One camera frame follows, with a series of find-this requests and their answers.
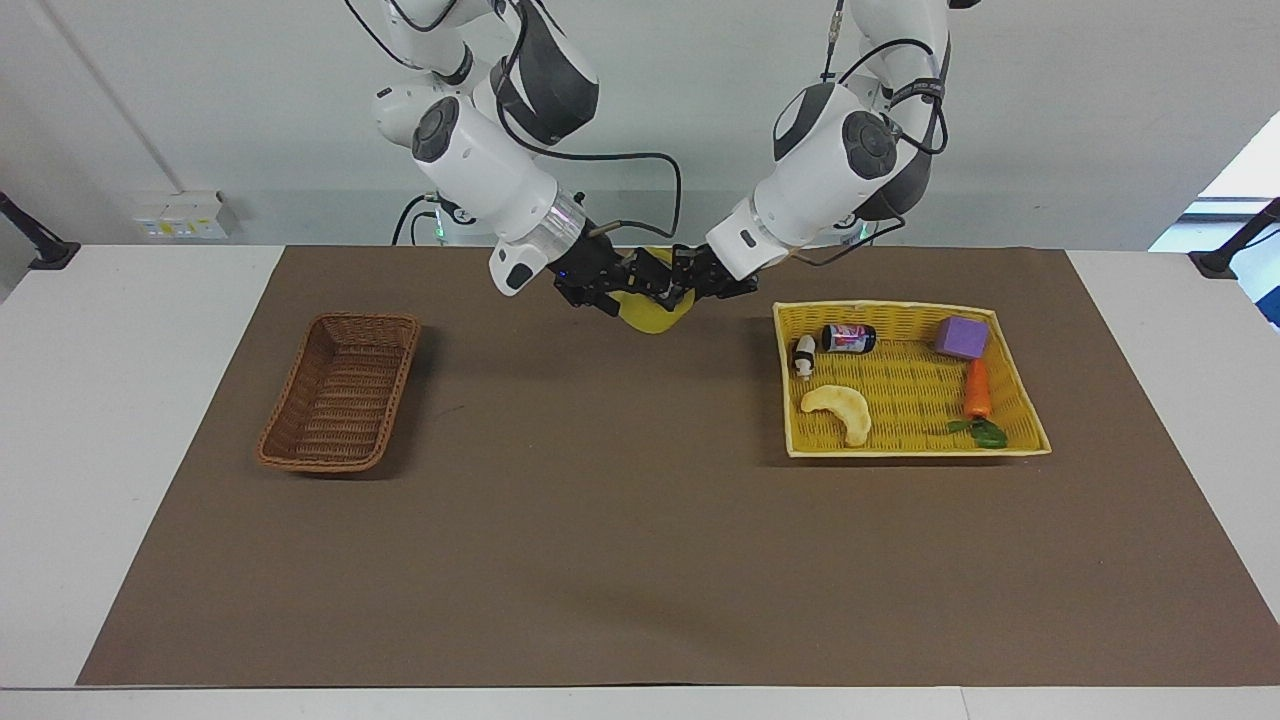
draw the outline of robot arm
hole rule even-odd
[[[973,4],[850,0],[870,74],[808,87],[782,111],[773,173],[707,234],[733,277],[781,263],[850,211],[901,219],[920,200],[945,147],[947,10]]]
[[[517,37],[493,68],[457,29],[489,13]],[[379,129],[412,150],[443,199],[492,227],[494,284],[515,295],[586,232],[582,209],[521,143],[549,147],[590,122],[595,72],[536,0],[387,0],[387,19],[397,53],[430,73],[378,94]]]
[[[540,0],[385,0],[392,40],[424,77],[379,92],[375,115],[440,196],[490,224],[494,283],[516,295],[544,269],[575,306],[618,314],[627,292],[675,310],[689,293],[753,292],[754,273],[850,217],[901,218],[941,151],[950,6],[978,0],[850,0],[869,74],[806,88],[774,128],[774,172],[708,233],[663,263],[617,254],[559,183],[532,163],[595,115],[599,83]],[[517,35],[489,67],[457,27],[495,13]]]

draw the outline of black cable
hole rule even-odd
[[[374,40],[374,42],[376,42],[378,46],[383,49],[383,53],[387,53],[388,58],[390,58],[392,60],[396,60],[397,63],[399,63],[401,65],[404,65],[406,68],[408,68],[411,70],[425,69],[425,68],[420,68],[420,67],[415,65],[413,63],[410,63],[404,58],[401,58],[399,55],[397,55],[390,47],[387,46],[385,42],[383,42],[381,37],[378,37],[378,33],[374,32],[374,28],[369,27],[369,23],[365,22],[365,17],[361,15],[360,10],[357,10],[356,6],[351,4],[351,0],[342,0],[342,1],[347,4],[347,9],[351,10],[352,17],[356,18],[356,22],[360,23],[360,27],[365,28],[365,32],[369,33],[369,37],[371,37]]]
[[[831,265],[832,263],[835,263],[836,260],[840,260],[845,255],[849,255],[854,250],[858,250],[858,249],[860,249],[860,247],[863,247],[865,245],[872,245],[877,240],[884,237],[886,234],[888,234],[891,232],[895,232],[895,231],[900,231],[900,229],[902,229],[902,228],[906,227],[906,218],[904,218],[902,215],[899,215],[899,214],[895,214],[893,217],[897,219],[897,224],[896,225],[893,225],[891,228],[884,228],[882,231],[876,231],[870,236],[864,237],[863,240],[860,240],[860,241],[850,245],[849,247],[841,250],[840,252],[836,252],[835,255],[832,255],[831,258],[827,258],[826,260],[810,260],[809,258],[805,258],[804,255],[800,255],[799,252],[795,254],[795,259],[800,260],[805,265],[809,265],[810,268],[826,268],[827,265]]]
[[[429,195],[419,195],[413,197],[413,200],[408,201],[408,205],[404,206],[404,211],[401,213],[401,219],[396,222],[396,232],[392,233],[392,247],[399,245],[399,236],[404,232],[404,223],[408,220],[408,214],[413,211],[413,208],[417,208],[420,204],[426,202],[430,199],[431,196]]]
[[[417,247],[417,222],[421,220],[422,218],[436,218],[436,217],[438,215],[433,210],[428,210],[426,213],[419,213],[417,215],[413,215],[413,219],[408,222],[410,245]]]
[[[827,33],[827,64],[822,68],[822,82],[833,79],[836,76],[831,73],[831,63],[836,59],[836,44],[840,41],[840,24],[844,19],[845,13],[845,0],[836,0],[836,12],[831,15],[831,31]]]
[[[399,6],[399,3],[397,3],[396,0],[390,0],[390,4],[392,8],[396,8],[396,12],[401,14],[401,19],[404,20],[404,24],[416,29],[417,32],[431,32],[433,29],[440,27],[440,23],[444,22],[444,18],[449,17],[449,13],[453,12],[453,8],[458,6],[458,0],[449,0],[449,4],[445,5],[444,10],[440,12],[440,17],[435,18],[434,20],[431,20],[429,24],[425,26],[420,26],[413,20],[411,20],[408,13],[406,13],[403,8]]]
[[[1251,247],[1257,247],[1257,246],[1262,245],[1263,242],[1266,242],[1266,241],[1271,240],[1272,237],[1275,237],[1275,236],[1277,236],[1277,234],[1280,234],[1280,228],[1276,228],[1276,229],[1271,231],[1271,234],[1268,234],[1268,236],[1266,236],[1266,237],[1263,237],[1263,238],[1260,238],[1260,240],[1254,240],[1253,242],[1251,242],[1251,243],[1245,245],[1245,246],[1244,246],[1244,247],[1242,247],[1240,250],[1248,250],[1248,249],[1251,249]]]
[[[506,88],[511,83],[511,70],[512,68],[516,67],[516,61],[520,60],[520,54],[525,49],[525,37],[527,36],[529,31],[529,20],[524,15],[525,13],[524,6],[517,5],[516,8],[521,13],[520,33],[516,36],[516,45],[511,50],[511,56],[507,58],[507,61],[503,63],[502,78],[498,82],[499,94],[502,92],[503,88]],[[529,150],[530,152],[536,152],[539,155],[543,155],[544,158],[554,158],[557,160],[572,160],[584,163],[599,163],[599,161],[614,161],[614,160],[663,160],[668,165],[671,165],[672,170],[676,174],[676,208],[671,219],[671,231],[669,232],[663,231],[662,228],[650,225],[649,223],[641,223],[640,220],[617,220],[617,224],[623,228],[636,228],[645,232],[652,232],[667,240],[673,240],[676,237],[676,231],[680,229],[680,213],[685,197],[685,178],[680,170],[680,163],[677,163],[676,159],[672,158],[671,155],[667,155],[666,152],[616,152],[604,155],[577,155],[570,152],[557,152],[554,150],[548,150],[545,147],[538,147],[536,145],[526,142],[525,138],[516,135],[516,131],[511,128],[511,122],[507,119],[507,111],[502,106],[500,100],[498,101],[498,122],[502,123],[502,129],[507,131],[507,135],[511,136],[511,138],[515,140],[517,145],[520,145],[525,150]]]
[[[905,140],[906,142],[909,142],[911,146],[914,146],[920,152],[924,152],[925,155],[942,155],[947,150],[947,143],[951,142],[951,133],[947,131],[947,115],[946,113],[942,111],[942,101],[934,100],[933,102],[934,102],[933,117],[937,118],[938,127],[942,129],[942,143],[938,145],[937,147],[928,147],[927,145],[906,135],[905,132],[902,133],[902,140]]]
[[[911,45],[914,47],[919,47],[920,50],[924,50],[925,53],[928,53],[931,56],[934,54],[933,49],[929,47],[929,45],[927,42],[923,42],[923,41],[916,40],[914,37],[901,37],[899,40],[890,40],[886,44],[877,46],[870,53],[863,55],[856,63],[854,63],[854,67],[851,67],[847,70],[845,70],[845,74],[840,76],[840,81],[838,81],[840,85],[844,85],[845,81],[849,79],[850,76],[852,76],[855,72],[858,72],[858,68],[860,68],[864,64],[867,64],[867,60],[870,60],[876,55],[879,55],[881,53],[883,53],[883,51],[886,51],[886,50],[888,50],[891,47],[899,47],[899,46],[904,46],[904,45]]]

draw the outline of purple sponge block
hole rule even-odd
[[[968,318],[947,318],[938,328],[933,348],[943,355],[977,360],[987,350],[987,323]]]

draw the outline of yellow bowl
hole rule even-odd
[[[1009,436],[1005,450],[982,450],[969,433],[947,433],[947,423],[964,419],[969,366],[933,351],[938,325],[952,315],[991,328],[983,360],[991,377],[991,421]],[[876,348],[850,355],[819,347],[813,377],[800,379],[791,364],[796,341],[812,334],[820,343],[822,328],[833,323],[874,327]],[[773,324],[791,457],[1025,457],[1052,451],[991,310],[860,300],[780,302],[773,306]],[[845,428],[831,413],[800,411],[804,393],[826,384],[851,387],[867,396],[872,433],[864,447],[845,446]]]

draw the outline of power socket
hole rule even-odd
[[[156,193],[134,200],[133,222],[151,241],[227,240],[236,227],[236,215],[220,192]]]

